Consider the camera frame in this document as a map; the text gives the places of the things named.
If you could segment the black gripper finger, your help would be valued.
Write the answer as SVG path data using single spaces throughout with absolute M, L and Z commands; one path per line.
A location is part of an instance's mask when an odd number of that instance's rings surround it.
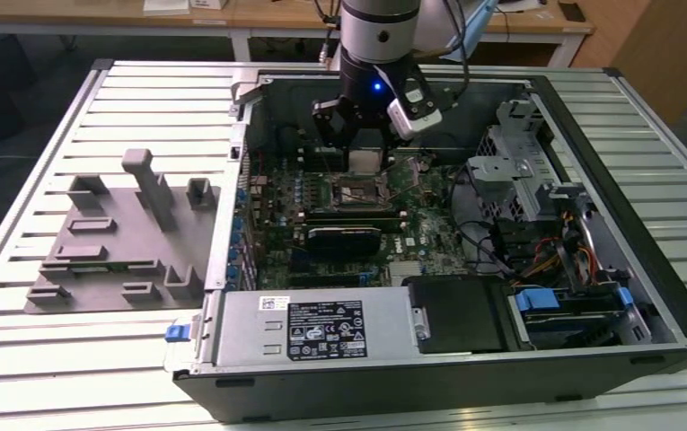
M 329 101 L 312 102 L 312 120 L 325 147 L 348 150 L 355 136 L 349 124 L 349 100 L 337 96 Z
M 392 149 L 399 147 L 399 136 L 391 131 L 391 128 L 379 128 L 379 133 L 381 137 L 381 161 L 380 161 L 380 171 L 384 171 L 389 166 L 389 152 Z

